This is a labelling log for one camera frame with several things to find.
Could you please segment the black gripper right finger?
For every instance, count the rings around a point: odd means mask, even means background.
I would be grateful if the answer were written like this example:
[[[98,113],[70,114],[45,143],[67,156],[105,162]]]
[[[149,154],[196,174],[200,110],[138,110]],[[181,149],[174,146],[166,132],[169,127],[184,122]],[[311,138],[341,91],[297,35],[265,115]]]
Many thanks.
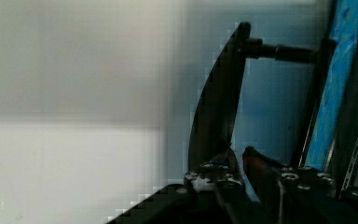
[[[259,201],[271,215],[319,215],[336,193],[331,175],[309,166],[290,167],[254,147],[241,155],[243,170]]]

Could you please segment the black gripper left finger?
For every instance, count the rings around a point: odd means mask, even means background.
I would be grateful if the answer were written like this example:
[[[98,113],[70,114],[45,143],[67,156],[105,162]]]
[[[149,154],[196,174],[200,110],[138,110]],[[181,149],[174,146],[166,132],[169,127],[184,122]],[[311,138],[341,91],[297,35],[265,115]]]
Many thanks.
[[[239,163],[230,147],[193,166],[184,176],[184,187],[202,200],[246,199]]]

